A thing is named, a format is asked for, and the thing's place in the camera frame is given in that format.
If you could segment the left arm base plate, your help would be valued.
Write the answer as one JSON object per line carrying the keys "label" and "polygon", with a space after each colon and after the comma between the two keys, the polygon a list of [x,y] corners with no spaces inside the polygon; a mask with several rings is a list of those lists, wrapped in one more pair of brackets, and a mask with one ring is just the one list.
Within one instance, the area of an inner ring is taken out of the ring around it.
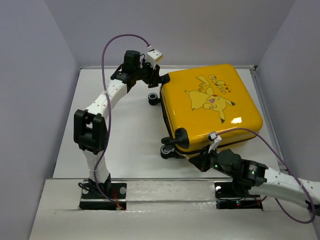
{"label": "left arm base plate", "polygon": [[96,186],[90,186],[88,181],[79,182],[81,195],[79,208],[92,211],[124,211],[127,209],[127,183],[111,182],[111,189],[105,195]]}

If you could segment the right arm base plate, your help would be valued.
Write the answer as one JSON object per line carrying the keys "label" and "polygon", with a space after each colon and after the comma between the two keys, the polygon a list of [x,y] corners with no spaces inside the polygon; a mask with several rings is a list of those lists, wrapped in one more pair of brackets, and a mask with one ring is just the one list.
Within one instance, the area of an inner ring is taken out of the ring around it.
{"label": "right arm base plate", "polygon": [[218,210],[263,210],[260,195],[250,195],[240,190],[235,190],[231,181],[215,182],[214,197]]}

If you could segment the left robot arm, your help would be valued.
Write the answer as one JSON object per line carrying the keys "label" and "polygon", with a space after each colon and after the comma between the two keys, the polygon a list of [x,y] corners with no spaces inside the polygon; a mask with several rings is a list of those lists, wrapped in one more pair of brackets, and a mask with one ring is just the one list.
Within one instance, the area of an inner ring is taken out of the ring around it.
{"label": "left robot arm", "polygon": [[73,140],[86,158],[89,169],[87,191],[109,199],[112,189],[111,174],[104,159],[111,134],[111,111],[137,81],[142,80],[150,88],[161,82],[159,61],[163,54],[150,49],[141,54],[128,50],[123,63],[103,81],[103,92],[84,110],[78,109],[73,117]]}

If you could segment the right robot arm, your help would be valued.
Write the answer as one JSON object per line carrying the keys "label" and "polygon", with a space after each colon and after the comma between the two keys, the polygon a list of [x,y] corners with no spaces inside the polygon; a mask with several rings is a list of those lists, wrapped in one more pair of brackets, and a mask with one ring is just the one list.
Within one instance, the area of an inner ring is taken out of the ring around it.
{"label": "right robot arm", "polygon": [[201,172],[216,170],[232,178],[230,190],[235,196],[263,195],[306,208],[320,215],[320,183],[277,171],[263,163],[243,159],[231,149],[220,152],[205,147],[188,160]]}

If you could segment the yellow hard-shell suitcase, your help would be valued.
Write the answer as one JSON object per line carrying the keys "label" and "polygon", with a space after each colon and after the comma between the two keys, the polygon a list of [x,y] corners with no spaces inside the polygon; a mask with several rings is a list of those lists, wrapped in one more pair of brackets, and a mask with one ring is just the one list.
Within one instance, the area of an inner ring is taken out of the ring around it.
{"label": "yellow hard-shell suitcase", "polygon": [[161,105],[168,136],[161,139],[162,158],[197,155],[221,133],[220,147],[250,140],[263,118],[236,68],[218,64],[169,72],[161,77],[159,94],[148,95]]}

